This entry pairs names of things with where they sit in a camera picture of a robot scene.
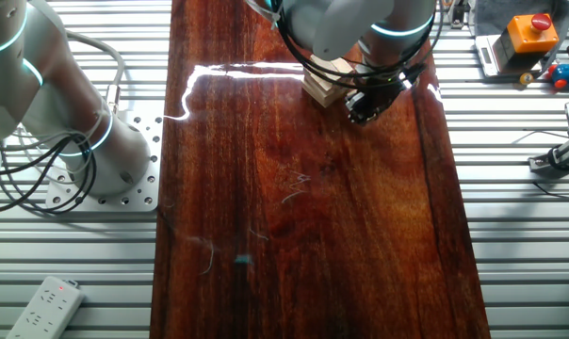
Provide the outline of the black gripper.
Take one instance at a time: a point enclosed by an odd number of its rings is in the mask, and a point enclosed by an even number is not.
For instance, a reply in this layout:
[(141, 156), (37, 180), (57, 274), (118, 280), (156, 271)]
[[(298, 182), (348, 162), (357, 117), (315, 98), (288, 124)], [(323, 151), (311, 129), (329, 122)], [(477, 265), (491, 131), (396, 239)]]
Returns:
[(345, 106), (350, 113), (350, 121), (366, 125), (376, 120), (404, 90), (406, 87), (402, 83), (393, 82), (388, 86), (382, 83), (374, 89), (349, 91), (345, 96)]

